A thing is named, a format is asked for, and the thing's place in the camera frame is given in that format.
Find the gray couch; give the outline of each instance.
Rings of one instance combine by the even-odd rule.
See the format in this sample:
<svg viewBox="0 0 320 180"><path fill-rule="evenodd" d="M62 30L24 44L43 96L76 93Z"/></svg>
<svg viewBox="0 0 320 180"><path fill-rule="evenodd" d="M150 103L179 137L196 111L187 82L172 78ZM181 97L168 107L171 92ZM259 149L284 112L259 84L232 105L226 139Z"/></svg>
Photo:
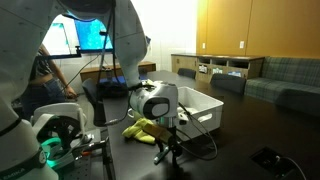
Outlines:
<svg viewBox="0 0 320 180"><path fill-rule="evenodd" d="M320 59L266 57L261 76L248 79L245 86L245 95L281 105L286 105L283 99L294 97L292 91L294 96L320 95ZM320 102L312 101L320 111Z"/></svg>

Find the computer screen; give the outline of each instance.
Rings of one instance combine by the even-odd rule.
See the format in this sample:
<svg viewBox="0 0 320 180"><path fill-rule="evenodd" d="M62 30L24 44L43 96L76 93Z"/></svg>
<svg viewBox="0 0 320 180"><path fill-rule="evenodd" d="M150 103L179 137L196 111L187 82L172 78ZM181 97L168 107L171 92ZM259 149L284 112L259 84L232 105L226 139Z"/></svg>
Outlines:
<svg viewBox="0 0 320 180"><path fill-rule="evenodd" d="M101 52L105 36L100 35L100 31L106 32L106 27L104 24L97 19L93 21L74 20L74 22L79 38L81 52ZM109 36L107 37L105 51L112 51L112 43Z"/></svg>
<svg viewBox="0 0 320 180"><path fill-rule="evenodd" d="M50 55L71 54L63 23L52 23L42 43Z"/></svg>

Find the wall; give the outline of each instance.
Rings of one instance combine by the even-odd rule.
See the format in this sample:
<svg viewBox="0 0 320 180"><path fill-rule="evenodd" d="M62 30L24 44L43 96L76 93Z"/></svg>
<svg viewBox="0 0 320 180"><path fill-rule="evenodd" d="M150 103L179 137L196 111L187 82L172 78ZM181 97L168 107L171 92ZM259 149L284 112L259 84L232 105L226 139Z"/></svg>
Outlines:
<svg viewBox="0 0 320 180"><path fill-rule="evenodd" d="M319 6L317 0L199 0L197 52L320 58Z"/></svg>
<svg viewBox="0 0 320 180"><path fill-rule="evenodd" d="M196 51L196 0L132 0L140 17L145 34L151 38L151 44L144 60L157 64L157 70L171 71L171 54ZM78 45L73 21L57 17L54 22L64 23L69 43ZM74 80L71 86L76 92L83 92L80 69L97 57L97 54L83 54L82 58L56 60L56 64L67 80ZM97 67L101 57L87 67ZM112 64L112 56L105 57L106 64Z"/></svg>

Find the cabinet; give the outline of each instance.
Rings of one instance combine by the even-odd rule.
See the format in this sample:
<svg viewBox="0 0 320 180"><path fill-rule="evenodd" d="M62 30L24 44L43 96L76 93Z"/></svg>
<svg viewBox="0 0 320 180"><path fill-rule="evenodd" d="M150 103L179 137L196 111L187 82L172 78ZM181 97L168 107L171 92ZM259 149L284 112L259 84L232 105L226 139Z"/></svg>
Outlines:
<svg viewBox="0 0 320 180"><path fill-rule="evenodd" d="M197 57L171 55L172 72L178 73L179 68L197 70Z"/></svg>
<svg viewBox="0 0 320 180"><path fill-rule="evenodd" d="M105 66L106 68L113 69L113 66ZM156 71L156 64L150 61L142 61L139 63L139 67L144 67L147 72ZM120 65L116 65L117 76L123 76ZM81 81L91 78L94 82L98 81L99 67L85 68L80 72ZM101 72L100 78L106 78L106 73Z"/></svg>
<svg viewBox="0 0 320 180"><path fill-rule="evenodd" d="M177 60L184 59L183 64L177 64ZM215 73L230 74L246 79L259 77L264 57L254 56L220 56L220 55L199 55L187 56L184 54L172 55L172 72L183 67L196 70L196 80L209 83Z"/></svg>

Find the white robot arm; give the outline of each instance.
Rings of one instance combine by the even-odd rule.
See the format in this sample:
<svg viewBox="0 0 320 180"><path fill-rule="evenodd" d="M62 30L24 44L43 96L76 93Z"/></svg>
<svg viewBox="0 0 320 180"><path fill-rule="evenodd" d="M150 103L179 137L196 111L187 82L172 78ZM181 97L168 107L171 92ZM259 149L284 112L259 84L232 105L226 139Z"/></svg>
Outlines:
<svg viewBox="0 0 320 180"><path fill-rule="evenodd" d="M70 13L83 19L97 18L107 25L113 6L115 21L111 21L110 34L115 33L115 53L127 86L135 89L131 106L146 117L176 116L174 85L162 84L152 92L139 86L138 63L147 52L147 43L130 0L1 0L0 179L58 179L45 164L30 123L17 116L11 102L27 87L36 52L57 15ZM31 169L24 166L30 159L38 159L39 165Z"/></svg>

